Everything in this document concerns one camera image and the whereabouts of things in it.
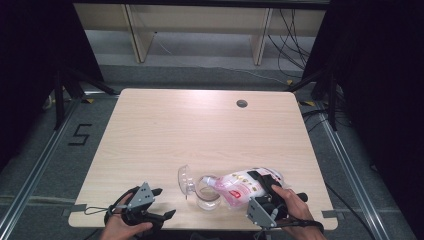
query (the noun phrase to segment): red logo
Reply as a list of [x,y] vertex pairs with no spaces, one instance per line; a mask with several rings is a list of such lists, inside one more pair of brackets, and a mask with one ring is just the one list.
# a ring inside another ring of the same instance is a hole
[[231,190],[229,193],[231,195],[233,195],[233,197],[235,197],[235,198],[240,198],[241,197],[241,194],[239,192],[235,191],[235,190]]

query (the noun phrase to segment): person's left hand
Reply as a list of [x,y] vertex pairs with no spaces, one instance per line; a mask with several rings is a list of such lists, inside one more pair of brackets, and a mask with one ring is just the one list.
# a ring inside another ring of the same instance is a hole
[[[119,204],[125,204],[132,193],[126,195]],[[140,223],[135,226],[128,226],[121,217],[121,209],[115,209],[114,214],[109,217],[106,227],[103,229],[101,240],[127,240],[137,233],[147,231],[153,227],[150,222]]]

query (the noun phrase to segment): black round grommet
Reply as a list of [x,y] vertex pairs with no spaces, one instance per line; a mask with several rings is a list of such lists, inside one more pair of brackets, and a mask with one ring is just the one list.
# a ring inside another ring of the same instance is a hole
[[237,106],[239,106],[239,107],[241,107],[241,108],[245,108],[245,107],[247,107],[247,102],[246,102],[246,100],[238,100],[237,101]]

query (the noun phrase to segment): hand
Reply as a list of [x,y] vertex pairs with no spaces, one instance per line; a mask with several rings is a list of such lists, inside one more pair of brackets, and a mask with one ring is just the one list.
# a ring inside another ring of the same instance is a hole
[[[125,204],[128,198],[132,196],[132,193],[126,195],[119,204]],[[121,209],[115,209],[112,216],[106,223],[106,227],[103,229],[101,240],[127,240],[137,233],[144,232],[153,227],[150,222],[141,223],[135,226],[128,226],[121,217]]]
[[[291,189],[283,189],[276,185],[272,185],[272,190],[274,190],[278,195],[280,195],[286,202],[288,209],[289,218],[302,219],[302,220],[314,220],[311,212],[309,211],[308,205],[296,195],[296,193]],[[284,231],[289,233],[296,240],[303,239],[326,239],[321,231],[314,226],[309,227],[284,227]]]

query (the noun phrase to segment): light wood table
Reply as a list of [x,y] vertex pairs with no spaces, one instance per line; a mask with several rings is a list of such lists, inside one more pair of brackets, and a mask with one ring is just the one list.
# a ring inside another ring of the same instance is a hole
[[[237,106],[245,100],[247,107]],[[200,209],[186,200],[178,169],[194,177],[273,168],[295,192],[305,192],[315,220],[337,227],[328,192],[292,93],[259,91],[125,89],[115,106],[76,204],[108,207],[124,192],[148,182],[162,188],[149,212],[176,209],[164,229],[259,230],[246,209],[225,204]],[[73,212],[74,227],[103,227],[104,213]]]

